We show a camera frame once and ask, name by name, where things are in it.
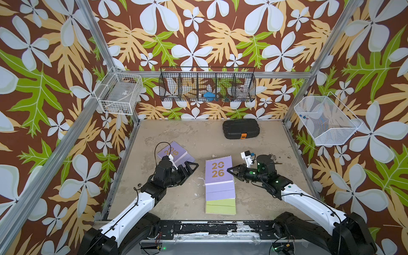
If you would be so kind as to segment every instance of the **white flower pattern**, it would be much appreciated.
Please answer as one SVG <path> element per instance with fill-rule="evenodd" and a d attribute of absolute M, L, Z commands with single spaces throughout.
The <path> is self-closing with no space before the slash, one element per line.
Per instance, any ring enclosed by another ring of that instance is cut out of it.
<path fill-rule="evenodd" d="M 326 148 L 331 148 L 331 147 L 333 147 L 333 145 L 322 145 L 322 146 L 320 146 L 320 149 L 317 151 L 317 156 L 319 157 L 321 155 L 324 155 L 324 157 L 326 159 L 329 159 L 330 155 L 329 155 L 329 152 L 327 151 Z"/>
<path fill-rule="evenodd" d="M 10 213 L 11 208 L 17 204 L 17 201 L 24 195 L 24 192 L 27 190 L 33 179 L 40 172 L 42 166 L 36 166 L 31 172 L 28 180 L 24 186 L 23 191 L 20 195 L 17 192 L 20 173 L 17 167 L 10 165 L 1 165 L 0 164 L 0 196 L 3 196 L 7 199 L 10 199 L 10 202 L 5 202 L 0 204 L 0 215 L 2 215 L 7 209 L 7 213 L 0 219 L 0 224 L 3 219 Z M 28 219 L 31 221 L 37 221 L 44 217 L 47 214 L 47 202 L 40 198 L 35 208 L 32 210 Z"/>
<path fill-rule="evenodd" d="M 105 116 L 101 115 L 101 119 L 103 121 L 102 127 L 104 129 L 108 129 L 110 127 L 109 124 L 112 121 L 112 118 L 111 117 L 108 118 L 108 116 L 109 116 L 109 113 L 105 113 Z"/>
<path fill-rule="evenodd" d="M 198 32 L 198 23 L 201 23 L 204 21 L 203 18 L 197 17 L 197 15 L 200 13 L 200 9 L 198 7 L 194 7 L 193 13 L 191 13 L 190 10 L 184 10 L 183 15 L 184 17 L 189 18 L 189 20 L 184 21 L 184 26 L 189 27 L 191 26 L 191 23 L 194 26 L 194 30 Z"/>
<path fill-rule="evenodd" d="M 312 166 L 308 166 L 308 168 L 307 168 L 307 174 L 308 174 L 308 176 L 311 178 L 311 179 L 313 179 L 313 169 L 312 169 Z M 313 181 L 312 182 L 312 184 L 313 184 L 313 186 L 315 187 L 315 190 L 317 191 L 317 192 L 321 192 L 322 190 L 323 190 L 323 185 L 319 182 L 319 181 Z"/>
<path fill-rule="evenodd" d="M 353 88 L 348 88 L 347 86 L 350 85 L 351 80 L 348 82 L 339 82 L 340 88 L 336 90 L 335 95 L 338 97 L 340 95 L 340 100 L 343 101 L 344 98 L 346 98 L 346 94 L 353 94 L 354 89 Z"/>
<path fill-rule="evenodd" d="M 287 71 L 291 71 L 293 68 L 293 60 L 289 57 L 296 57 L 299 55 L 304 49 L 305 46 L 299 46 L 293 49 L 288 50 L 288 48 L 293 44 L 295 41 L 295 33 L 292 31 L 288 33 L 281 42 L 281 49 L 279 50 L 276 45 L 269 45 L 262 51 L 262 57 L 264 58 L 272 58 L 277 57 L 276 59 L 270 61 L 268 64 L 265 65 L 265 71 L 270 72 L 276 69 L 279 65 L 280 60 L 282 59 L 283 67 Z"/>
<path fill-rule="evenodd" d="M 124 145 L 125 145 L 125 149 L 122 150 L 122 151 L 120 151 L 120 153 L 119 153 L 119 157 L 120 157 L 120 158 L 123 158 L 123 157 L 124 157 L 124 155 L 125 155 L 125 150 L 126 150 L 127 146 L 129 145 L 129 138 L 128 138 L 127 136 L 125 136 L 125 139 L 123 140 L 123 143 L 124 143 Z"/>
<path fill-rule="evenodd" d="M 141 58 L 142 60 L 144 60 L 144 61 L 141 61 L 141 62 L 140 62 L 140 65 L 141 65 L 142 67 L 145 67 L 145 66 L 148 64 L 150 70 L 152 69 L 152 67 L 153 67 L 155 64 L 158 64 L 157 61 L 152 60 L 152 58 L 153 58 L 153 54 L 152 54 L 152 53 L 149 53 L 149 54 L 148 54 L 148 57 L 147 57 L 145 54 L 141 53 L 141 54 L 140 54 L 140 58 Z"/>
<path fill-rule="evenodd" d="M 202 103 L 204 103 L 204 102 L 203 101 L 194 101 L 194 102 L 191 102 L 190 105 L 195 105 L 195 106 L 197 106 L 199 108 Z"/>
<path fill-rule="evenodd" d="M 327 75 L 320 70 L 328 68 L 331 65 L 332 61 L 333 61 L 333 55 L 328 55 L 327 57 L 324 58 L 322 66 L 320 67 L 316 75 L 316 82 L 319 86 L 322 86 L 327 80 Z"/>
<path fill-rule="evenodd" d="M 43 9 L 36 9 L 35 7 L 38 5 L 38 0 L 22 0 L 24 4 L 20 5 L 20 12 L 24 14 L 33 13 L 33 20 L 34 23 L 38 26 L 42 26 L 41 19 L 47 20 L 48 14 Z"/>
<path fill-rule="evenodd" d="M 80 99 L 86 98 L 84 101 L 84 107 L 85 107 L 88 104 L 88 102 L 91 100 L 91 98 L 95 97 L 95 91 L 99 87 L 101 81 L 97 81 L 95 83 L 95 88 L 92 90 L 92 83 L 93 83 L 92 74 L 86 68 L 84 68 L 82 72 L 82 78 L 84 80 L 87 90 L 82 88 L 81 86 L 72 86 L 71 88 L 69 88 L 69 90 L 72 91 L 72 93 Z M 96 111 L 98 113 L 102 113 L 102 108 L 100 105 L 98 105 L 98 107 L 96 108 Z"/>
<path fill-rule="evenodd" d="M 54 250 L 54 241 L 48 240 L 44 242 L 41 248 L 41 255 L 66 255 L 71 251 L 68 245 L 64 245 L 68 239 L 68 231 L 65 231 L 58 242 L 57 248 Z"/>
<path fill-rule="evenodd" d="M 21 57 L 24 66 L 29 70 L 33 71 L 37 68 L 37 62 L 33 56 L 33 53 L 38 57 L 41 62 L 46 64 L 49 67 L 52 67 L 51 62 L 47 55 L 40 51 L 46 50 L 49 47 L 49 41 L 46 38 L 38 38 L 33 43 L 31 43 L 30 31 L 28 30 L 27 24 L 18 16 L 14 16 L 12 23 L 19 34 L 24 38 L 23 42 L 10 30 L 0 27 L 0 39 L 3 40 L 8 47 L 15 50 L 26 49 Z"/>
<path fill-rule="evenodd" d="M 397 62 L 403 59 L 404 57 L 408 56 L 408 48 L 398 48 L 394 52 L 392 52 L 388 59 L 391 62 Z M 398 69 L 397 77 L 404 75 L 408 72 L 408 58 L 402 63 L 401 67 Z"/>
<path fill-rule="evenodd" d="M 199 116 L 200 109 L 198 109 L 197 107 L 195 107 L 193 110 L 191 110 L 191 114 L 185 113 L 185 114 L 181 115 L 181 119 L 182 120 L 194 120 L 194 119 L 205 120 L 209 116 L 208 114 L 202 114 L 202 115 Z"/>
<path fill-rule="evenodd" d="M 207 18 L 212 19 L 215 17 L 215 13 L 217 11 L 216 5 L 218 5 L 218 9 L 220 10 L 220 14 L 222 17 L 225 17 L 229 13 L 229 4 L 224 0 L 203 0 L 203 1 L 214 1 L 208 6 L 207 9 Z"/>
<path fill-rule="evenodd" d="M 370 20 L 354 20 L 344 30 L 347 36 L 355 36 L 362 30 L 362 32 L 351 41 L 346 58 L 351 58 L 354 55 L 370 30 L 371 34 L 368 40 L 368 49 L 371 52 L 379 52 L 384 48 L 388 41 L 390 30 L 388 27 L 377 23 L 400 14 L 408 6 L 408 2 L 406 0 L 391 0 L 387 3 L 382 12 L 377 15 L 383 2 L 384 0 L 370 1 L 368 6 Z"/>
<path fill-rule="evenodd" d="M 340 165 L 344 166 L 344 160 L 350 161 L 350 155 L 346 154 L 347 145 L 344 145 L 342 148 L 336 145 L 337 153 L 334 153 L 333 156 L 339 159 Z"/>
<path fill-rule="evenodd" d="M 387 208 L 388 196 L 384 193 L 384 191 L 372 188 L 357 192 L 358 187 L 363 184 L 366 179 L 366 173 L 362 166 L 360 166 L 359 164 L 355 164 L 350 168 L 350 186 L 346 184 L 346 182 L 338 173 L 330 171 L 330 176 L 337 187 L 346 190 L 336 191 L 333 202 L 336 205 L 341 205 L 352 198 L 353 201 L 351 202 L 350 211 L 352 213 L 357 213 L 358 215 L 363 217 L 365 222 L 367 222 L 367 215 L 360 202 L 369 209 L 376 212 L 382 211 Z"/>
<path fill-rule="evenodd" d="M 268 106 L 268 104 L 272 104 L 272 99 L 271 97 L 267 97 L 265 98 L 261 98 L 260 99 L 260 103 L 258 104 L 258 106 L 264 106 L 265 108 Z"/>
<path fill-rule="evenodd" d="M 109 16 L 108 10 L 106 9 L 105 4 L 108 6 L 109 10 L 115 15 L 119 16 L 120 9 L 117 3 L 112 0 L 100 0 L 98 5 L 98 11 L 102 18 L 107 18 Z"/>
<path fill-rule="evenodd" d="M 168 0 L 131 0 L 135 4 L 149 4 L 146 9 L 142 11 L 140 14 L 140 24 L 142 24 L 142 28 L 149 34 L 154 35 L 157 31 L 157 20 L 156 20 L 156 9 L 159 10 L 160 16 L 162 17 L 162 21 L 164 27 L 168 31 L 178 31 L 180 26 L 177 19 L 177 16 L 174 12 L 170 11 L 161 3 L 166 2 Z"/>
<path fill-rule="evenodd" d="M 55 205 L 54 210 L 53 210 L 54 217 L 48 217 L 42 220 L 42 223 L 44 225 L 48 225 L 47 235 L 51 233 L 54 227 L 56 228 L 56 230 L 59 230 L 62 228 L 61 218 L 67 215 L 68 208 L 64 207 L 64 209 L 61 212 L 60 210 L 61 210 L 61 206 L 59 204 Z"/>
<path fill-rule="evenodd" d="M 266 10 L 268 10 L 268 19 L 266 22 L 268 30 L 279 31 L 283 25 L 284 16 L 283 13 L 273 4 L 281 1 L 284 0 L 245 0 L 245 3 L 249 5 L 261 4 L 261 6 L 253 10 L 245 18 L 245 33 L 254 35 L 258 31 Z"/>
<path fill-rule="evenodd" d="M 231 61 L 228 61 L 226 66 L 230 67 L 230 66 L 234 65 L 234 67 L 238 67 L 238 66 L 244 64 L 244 62 L 240 60 L 241 58 L 242 58 L 242 53 L 239 53 L 237 57 L 235 57 L 234 54 L 230 54 L 229 60 L 231 60 Z"/>
<path fill-rule="evenodd" d="M 287 91 L 286 91 L 286 84 L 285 85 L 283 85 L 283 87 L 281 88 L 281 90 L 279 91 L 279 90 L 275 90 L 274 92 L 273 92 L 273 94 L 274 95 L 279 95 L 277 98 L 275 98 L 275 102 L 280 102 L 280 100 L 282 100 L 282 97 L 283 97 L 283 100 L 286 102 L 286 101 L 289 101 L 290 100 L 290 93 L 292 93 L 292 92 L 294 92 L 295 91 L 295 88 L 290 88 L 290 89 L 288 89 Z"/>
<path fill-rule="evenodd" d="M 64 114 L 62 112 L 59 112 L 57 114 L 57 122 L 48 117 L 48 121 L 50 122 L 51 127 L 48 130 L 47 136 L 52 136 L 53 134 L 55 134 L 55 132 L 58 131 L 58 139 L 62 140 L 62 138 L 64 137 L 64 134 L 62 132 L 69 129 L 68 123 L 65 122 L 64 124 L 62 124 L 63 120 Z"/>
<path fill-rule="evenodd" d="M 120 53 L 120 46 L 118 46 L 118 45 L 113 45 L 113 46 L 108 47 L 108 50 L 109 50 L 109 53 L 110 53 L 111 56 L 112 56 L 113 64 L 114 64 L 117 68 L 119 68 L 120 70 L 126 70 L 126 69 L 125 69 L 125 66 L 123 65 L 123 63 L 120 62 L 119 59 L 114 58 L 114 57 L 116 57 L 116 56 L 119 55 L 119 53 Z M 106 65 L 106 61 L 105 61 L 105 60 L 102 62 L 102 65 L 104 65 L 104 66 Z"/>
<path fill-rule="evenodd" d="M 292 27 L 294 24 L 296 24 L 295 29 L 296 32 L 298 32 L 302 23 L 305 23 L 309 20 L 309 18 L 304 17 L 308 11 L 309 7 L 304 8 L 301 12 L 299 12 L 299 10 L 293 10 L 290 15 L 294 17 L 296 20 L 289 21 L 288 27 Z"/>
<path fill-rule="evenodd" d="M 186 43 L 188 49 L 182 45 L 175 45 L 171 48 L 171 54 L 173 57 L 182 58 L 187 57 L 188 59 L 184 60 L 181 63 L 181 69 L 183 71 L 190 71 L 193 65 L 193 59 L 197 63 L 197 65 L 204 71 L 208 71 L 208 63 L 205 59 L 199 57 L 206 57 L 210 54 L 213 50 L 212 46 L 206 46 L 203 48 L 198 49 L 195 51 L 195 48 L 198 45 L 198 36 L 195 34 L 194 31 L 190 32 L 186 38 Z"/>
<path fill-rule="evenodd" d="M 106 137 L 105 131 L 101 131 L 100 132 L 100 137 L 102 138 L 102 141 L 97 141 L 96 142 L 96 147 L 98 149 L 102 149 L 103 155 L 106 156 L 108 155 L 108 148 L 112 149 L 112 143 L 110 142 L 111 138 L 112 138 L 112 133 L 108 134 L 108 137 Z"/>
<path fill-rule="evenodd" d="M 0 77 L 2 82 L 0 82 L 0 95 L 10 94 L 17 88 L 18 77 L 11 71 L 0 67 Z"/>
<path fill-rule="evenodd" d="M 339 2 L 336 0 L 317 0 L 317 1 L 325 2 L 315 10 L 315 13 L 313 14 L 313 19 L 320 18 L 323 15 L 324 10 L 326 10 L 327 5 L 329 5 L 329 8 L 327 9 L 327 16 L 329 17 L 333 16 L 339 8 Z"/>
<path fill-rule="evenodd" d="M 75 179 L 65 180 L 61 186 L 59 195 L 62 198 L 70 198 L 78 191 L 81 192 L 77 205 L 77 217 L 80 218 L 82 213 L 85 211 L 86 204 L 88 203 L 88 195 L 90 197 L 95 197 L 100 194 L 98 185 L 90 180 L 100 174 L 102 163 L 93 163 L 88 172 L 88 159 L 84 155 L 79 154 L 72 159 L 72 166 L 74 167 L 75 172 L 77 172 L 77 174 L 79 174 L 79 176 L 82 178 L 82 181 Z"/>
<path fill-rule="evenodd" d="M 392 121 L 375 129 L 380 117 L 380 106 L 377 101 L 374 101 L 366 112 L 366 122 L 370 128 L 363 123 L 358 129 L 359 132 L 366 134 L 358 136 L 350 141 L 350 150 L 355 152 L 362 151 L 370 142 L 371 156 L 382 163 L 388 163 L 395 157 L 392 150 L 383 142 L 378 140 L 376 136 L 382 136 L 391 140 L 402 140 L 408 133 L 408 125 L 398 121 Z"/>
<path fill-rule="evenodd" d="M 265 113 L 265 109 L 261 107 L 255 112 L 256 116 L 250 113 L 250 114 L 246 114 L 244 116 L 244 119 L 267 120 L 273 116 L 272 114 L 263 115 L 264 113 Z"/>
<path fill-rule="evenodd" d="M 80 26 L 89 30 L 88 22 L 81 9 L 78 9 L 74 13 L 74 0 L 64 0 L 67 7 L 62 4 L 61 0 L 45 0 L 45 2 L 56 12 L 67 16 L 64 24 L 61 27 L 61 43 L 63 46 L 68 47 L 74 43 L 75 36 L 78 39 L 79 44 L 87 51 L 90 52 L 91 47 L 82 32 Z"/>
<path fill-rule="evenodd" d="M 381 240 L 382 249 L 378 246 L 378 244 L 375 245 L 377 246 L 377 252 L 375 253 L 377 255 L 394 255 L 398 251 L 397 245 L 388 238 Z"/>

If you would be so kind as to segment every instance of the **metal rail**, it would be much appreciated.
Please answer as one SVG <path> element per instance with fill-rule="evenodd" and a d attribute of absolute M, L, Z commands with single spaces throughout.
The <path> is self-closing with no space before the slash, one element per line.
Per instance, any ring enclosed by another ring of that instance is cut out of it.
<path fill-rule="evenodd" d="M 290 120 L 295 105 L 297 105 L 303 98 L 305 92 L 307 89 L 313 85 L 315 81 L 315 77 L 317 75 L 317 72 L 320 70 L 324 59 L 326 56 L 330 53 L 332 48 L 334 47 L 335 43 L 337 42 L 338 37 L 341 35 L 343 32 L 344 28 L 347 25 L 347 22 L 351 19 L 353 16 L 353 13 L 355 12 L 356 8 L 358 7 L 359 3 L 361 0 L 350 0 L 343 12 L 341 13 L 339 19 L 336 22 L 336 25 L 334 25 L 333 30 L 331 31 L 326 43 L 323 45 L 322 50 L 319 53 L 319 56 L 317 57 L 315 64 L 313 65 L 312 69 L 310 70 L 310 79 L 305 80 L 303 82 L 303 85 L 300 87 L 298 93 L 296 94 L 295 98 L 293 99 L 293 102 L 291 103 L 288 112 L 285 114 L 284 117 L 284 122 L 287 122 Z"/>
<path fill-rule="evenodd" d="M 109 53 L 108 44 L 105 41 L 105 38 L 102 34 L 101 28 L 99 27 L 98 23 L 93 16 L 91 6 L 87 0 L 75 0 L 79 8 L 83 11 L 86 21 L 89 25 L 89 30 L 95 40 L 96 46 L 99 48 L 101 52 L 102 58 L 105 61 L 108 70 L 115 73 L 116 67 L 113 63 L 112 56 Z"/>
<path fill-rule="evenodd" d="M 143 78 L 159 78 L 159 71 L 122 71 L 131 74 L 137 74 Z M 310 72 L 254 72 L 255 78 L 266 79 L 309 79 L 311 77 Z"/>

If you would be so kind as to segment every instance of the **floral wallpaper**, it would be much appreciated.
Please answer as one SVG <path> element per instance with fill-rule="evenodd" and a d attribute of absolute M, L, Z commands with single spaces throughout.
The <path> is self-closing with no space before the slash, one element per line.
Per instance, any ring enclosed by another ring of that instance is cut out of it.
<path fill-rule="evenodd" d="M 309 71 L 345 5 L 337 0 L 89 3 L 116 67 L 132 71 L 156 71 L 164 66 L 183 71 L 192 70 L 191 66 L 198 67 L 196 71 L 211 67 Z M 210 82 L 202 79 L 199 83 Z M 252 103 L 161 102 L 158 79 L 146 78 L 137 112 L 146 119 L 280 119 L 300 84 L 297 80 L 257 79 L 257 97 Z M 227 82 L 224 89 L 230 86 Z M 211 86 L 206 91 L 215 92 Z"/>
<path fill-rule="evenodd" d="M 344 145 L 316 146 L 297 115 L 287 122 L 322 200 L 361 215 L 377 254 L 408 251 L 407 7 L 364 1 L 308 89 L 364 122 Z"/>
<path fill-rule="evenodd" d="M 0 224 L 105 76 L 74 0 L 0 0 Z M 97 109 L 8 255 L 75 253 L 114 181 L 132 123 Z"/>

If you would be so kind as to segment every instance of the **basket divider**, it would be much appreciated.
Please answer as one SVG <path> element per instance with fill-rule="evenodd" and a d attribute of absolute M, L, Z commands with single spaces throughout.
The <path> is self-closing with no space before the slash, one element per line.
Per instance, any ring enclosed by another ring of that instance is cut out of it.
<path fill-rule="evenodd" d="M 196 87 L 197 87 L 196 96 L 197 96 L 197 101 L 198 101 L 198 93 L 199 93 L 199 88 L 198 88 L 198 72 L 197 72 L 197 78 L 195 79 L 195 85 L 196 85 Z"/>

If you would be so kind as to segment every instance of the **stained floor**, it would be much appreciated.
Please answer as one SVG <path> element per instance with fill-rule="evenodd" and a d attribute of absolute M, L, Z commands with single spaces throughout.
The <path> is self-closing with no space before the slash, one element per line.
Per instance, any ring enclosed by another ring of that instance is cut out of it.
<path fill-rule="evenodd" d="M 120 180 L 108 219 L 116 217 L 135 199 L 133 187 L 144 184 L 155 170 L 153 151 L 159 142 L 176 141 L 200 166 L 181 186 L 168 188 L 165 197 L 150 212 L 162 220 L 272 220 L 288 211 L 304 220 L 310 218 L 292 205 L 273 198 L 264 189 L 235 180 L 236 215 L 205 213 L 205 160 L 232 156 L 233 166 L 244 164 L 240 153 L 250 150 L 257 155 L 276 157 L 279 174 L 289 178 L 310 194 L 281 121 L 259 121 L 261 132 L 255 138 L 228 140 L 222 121 L 143 120 Z"/>

